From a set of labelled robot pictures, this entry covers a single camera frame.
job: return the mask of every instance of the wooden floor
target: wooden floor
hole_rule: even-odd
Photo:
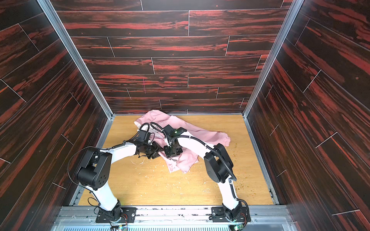
[[[104,147],[122,143],[137,130],[134,120],[140,116],[117,116]],[[250,205],[268,205],[272,200],[259,167],[241,115],[186,115],[179,118],[204,129],[225,132],[231,138],[226,147],[233,163],[237,196]],[[220,205],[222,197],[199,158],[190,171],[169,173],[158,157],[127,157],[112,164],[109,186],[122,205]],[[91,194],[84,191],[79,205],[88,205]]]

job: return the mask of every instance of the side wall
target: side wall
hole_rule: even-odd
[[[0,230],[48,230],[107,118],[36,0],[0,9]]]
[[[248,115],[301,230],[370,230],[369,11],[305,0]]]
[[[114,113],[242,112],[291,0],[52,0]]]

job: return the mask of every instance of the pink cloth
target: pink cloth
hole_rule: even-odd
[[[143,123],[150,122],[155,122],[163,128],[168,124],[176,129],[179,127],[183,127],[188,130],[188,132],[190,132],[193,136],[213,145],[220,143],[224,146],[229,146],[230,143],[230,137],[228,137],[228,135],[224,132],[211,132],[201,129],[197,126],[183,121],[182,119],[177,118],[176,116],[170,116],[159,110],[151,110],[147,112],[145,115],[137,119],[134,123],[139,128]],[[164,135],[162,133],[159,133],[152,128],[149,131],[155,133],[154,141],[156,141],[161,147],[164,147],[166,145],[166,142],[164,141]],[[190,167],[198,162],[197,154],[184,147],[182,148],[182,150],[183,153],[180,156],[171,159],[167,158],[164,152],[159,153],[166,161],[170,173],[177,170],[181,170],[184,173],[187,173]]]

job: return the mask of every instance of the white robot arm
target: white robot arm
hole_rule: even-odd
[[[144,125],[148,126],[146,131],[142,130]],[[183,128],[173,129],[168,125],[163,129],[155,123],[150,125],[165,135],[168,145],[164,147],[164,151],[168,157],[181,154],[182,147],[185,147],[204,159],[207,174],[213,181],[217,182],[220,188],[224,215],[229,221],[235,221],[240,216],[241,201],[243,200],[236,196],[233,184],[236,180],[232,172],[233,163],[224,146],[204,143]],[[77,179],[94,194],[99,202],[100,212],[109,217],[110,222],[119,222],[122,213],[121,204],[108,185],[110,165],[140,152],[145,153],[149,159],[154,159],[159,156],[159,151],[163,151],[158,144],[149,141],[149,124],[146,123],[143,126],[127,142],[109,149],[87,152],[78,167]]]

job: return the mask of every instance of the black mounting plate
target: black mounting plate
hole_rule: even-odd
[[[136,208],[135,207],[121,207],[121,209],[122,209],[122,213],[127,215],[127,223],[133,223],[135,221]],[[95,222],[96,223],[109,223],[109,219],[103,213],[99,211]],[[118,223],[125,223],[125,219],[121,218],[121,220]]]
[[[212,207],[212,214],[215,213],[216,215],[217,214],[220,214],[220,213],[223,213],[223,207]],[[240,210],[240,213],[244,213],[245,217],[247,216],[247,207],[243,207],[242,206],[242,209]],[[215,217],[212,219],[213,222],[229,222],[227,219],[226,219],[226,216],[224,217]],[[240,215],[240,217],[236,220],[236,222],[245,222],[244,220],[244,217],[242,215]]]

